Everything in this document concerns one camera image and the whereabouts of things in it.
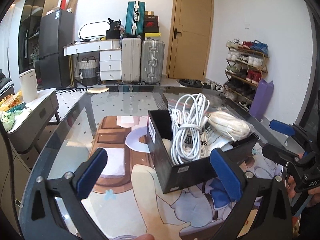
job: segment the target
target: black refrigerator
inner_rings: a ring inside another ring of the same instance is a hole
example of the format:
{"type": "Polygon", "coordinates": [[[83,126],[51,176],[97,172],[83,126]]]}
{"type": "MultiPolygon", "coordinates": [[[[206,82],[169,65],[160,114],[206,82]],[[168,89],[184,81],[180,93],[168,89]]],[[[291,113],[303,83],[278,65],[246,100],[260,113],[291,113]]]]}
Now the black refrigerator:
{"type": "Polygon", "coordinates": [[[73,42],[74,14],[58,10],[41,18],[39,59],[44,89],[70,85],[68,56],[63,47],[73,42]]]}

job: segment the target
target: barcode sticker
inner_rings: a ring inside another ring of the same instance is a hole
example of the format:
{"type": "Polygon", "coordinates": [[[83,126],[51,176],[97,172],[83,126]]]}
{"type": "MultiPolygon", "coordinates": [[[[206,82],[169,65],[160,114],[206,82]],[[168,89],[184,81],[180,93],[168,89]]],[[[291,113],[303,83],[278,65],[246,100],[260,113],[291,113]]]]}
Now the barcode sticker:
{"type": "Polygon", "coordinates": [[[155,143],[156,131],[155,131],[155,128],[153,127],[153,124],[152,124],[150,118],[148,118],[148,128],[149,128],[149,132],[150,132],[150,136],[152,138],[152,141],[153,141],[153,143],[155,143]]]}
{"type": "Polygon", "coordinates": [[[181,167],[178,169],[178,173],[185,172],[189,169],[190,166],[181,167]]]}
{"type": "Polygon", "coordinates": [[[171,188],[170,191],[174,191],[174,190],[178,190],[178,189],[179,189],[179,186],[171,188]]]}

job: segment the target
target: cartoon illustration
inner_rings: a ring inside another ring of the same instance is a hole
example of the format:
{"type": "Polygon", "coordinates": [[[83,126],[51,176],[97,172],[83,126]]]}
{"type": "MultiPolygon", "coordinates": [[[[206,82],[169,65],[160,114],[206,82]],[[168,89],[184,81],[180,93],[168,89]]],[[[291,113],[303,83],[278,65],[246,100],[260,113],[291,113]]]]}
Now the cartoon illustration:
{"type": "MultiPolygon", "coordinates": [[[[218,178],[163,194],[145,144],[147,123],[146,116],[107,116],[102,120],[90,155],[102,147],[108,153],[108,164],[85,200],[85,208],[110,239],[134,239],[145,233],[156,240],[210,239],[236,202],[218,178]]],[[[260,148],[241,168],[273,178],[279,168],[265,160],[260,148]]],[[[240,235],[250,229],[259,200],[240,235]]]]}

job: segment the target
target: silver bolt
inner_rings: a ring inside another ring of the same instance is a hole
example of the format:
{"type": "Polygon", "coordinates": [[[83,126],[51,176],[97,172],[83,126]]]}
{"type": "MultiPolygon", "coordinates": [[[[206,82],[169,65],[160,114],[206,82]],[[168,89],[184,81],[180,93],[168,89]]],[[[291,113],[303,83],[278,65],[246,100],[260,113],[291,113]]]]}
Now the silver bolt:
{"type": "Polygon", "coordinates": [[[245,173],[245,176],[248,178],[248,179],[252,179],[253,178],[253,173],[251,171],[247,171],[245,173]]]}
{"type": "Polygon", "coordinates": [[[281,181],[282,181],[282,177],[279,176],[279,175],[276,175],[275,179],[276,179],[276,181],[278,181],[278,182],[281,182],[281,181]]]}
{"type": "Polygon", "coordinates": [[[41,181],[43,181],[43,178],[41,176],[36,178],[36,182],[40,183],[41,181]]]}
{"type": "Polygon", "coordinates": [[[72,176],[73,176],[73,172],[71,172],[71,171],[68,171],[68,172],[66,172],[66,173],[64,174],[64,177],[65,177],[66,179],[70,179],[70,178],[72,178],[72,176]]]}

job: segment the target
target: teal suitcase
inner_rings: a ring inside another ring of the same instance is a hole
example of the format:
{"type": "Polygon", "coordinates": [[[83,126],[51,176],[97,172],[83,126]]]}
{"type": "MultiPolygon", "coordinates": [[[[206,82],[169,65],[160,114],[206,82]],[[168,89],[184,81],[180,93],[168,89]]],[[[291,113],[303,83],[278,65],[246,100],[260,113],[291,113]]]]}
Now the teal suitcase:
{"type": "Polygon", "coordinates": [[[125,20],[125,32],[130,35],[143,33],[145,2],[128,2],[127,18],[125,20]]]}

